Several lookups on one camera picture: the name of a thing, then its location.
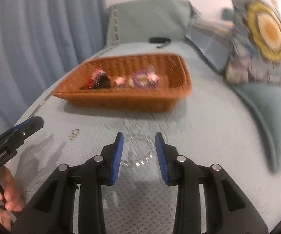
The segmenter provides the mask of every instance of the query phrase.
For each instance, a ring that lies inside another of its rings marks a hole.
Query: silver screw
[[[94,161],[95,162],[101,162],[104,160],[104,157],[101,156],[101,155],[97,155],[97,156],[94,156]]]
[[[179,162],[185,162],[186,157],[179,155],[179,156],[176,157],[176,160],[179,161]]]
[[[221,170],[221,166],[219,164],[215,163],[214,165],[212,165],[212,169],[218,172]]]
[[[58,166],[58,170],[60,170],[61,172],[64,172],[67,168],[68,166],[64,163]]]

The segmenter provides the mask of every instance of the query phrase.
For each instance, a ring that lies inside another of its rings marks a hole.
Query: woven basket
[[[156,89],[144,90],[128,85],[133,72],[151,64],[159,76]],[[96,68],[107,73],[110,89],[81,90]],[[126,78],[122,89],[115,88],[117,76]],[[182,57],[172,53],[103,57],[84,61],[54,90],[54,96],[73,105],[96,108],[165,112],[191,91],[190,76]]]

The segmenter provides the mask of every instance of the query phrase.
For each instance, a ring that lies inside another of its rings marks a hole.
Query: curtain fold
[[[0,0],[0,134],[104,47],[104,0]]]

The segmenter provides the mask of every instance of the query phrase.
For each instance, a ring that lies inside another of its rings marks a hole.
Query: mattress
[[[59,164],[83,164],[99,154],[103,146],[113,143],[117,132],[122,131],[125,164],[121,165],[116,184],[102,188],[107,233],[172,233],[177,188],[165,186],[161,178],[153,145],[155,133],[161,131],[167,144],[196,164],[219,163],[271,231],[281,220],[281,172],[270,172],[249,110],[197,52],[185,42],[174,42],[163,49],[149,43],[127,43],[102,56],[154,52],[172,52],[184,58],[192,78],[192,93],[173,111],[160,114],[78,108],[50,96],[37,113],[44,119],[44,128],[28,138],[18,155],[7,163],[25,200],[31,199]],[[54,86],[20,121],[29,117]],[[69,136],[75,128],[80,133],[71,140]],[[202,198],[201,204],[205,232]],[[77,233],[76,214],[74,232]]]

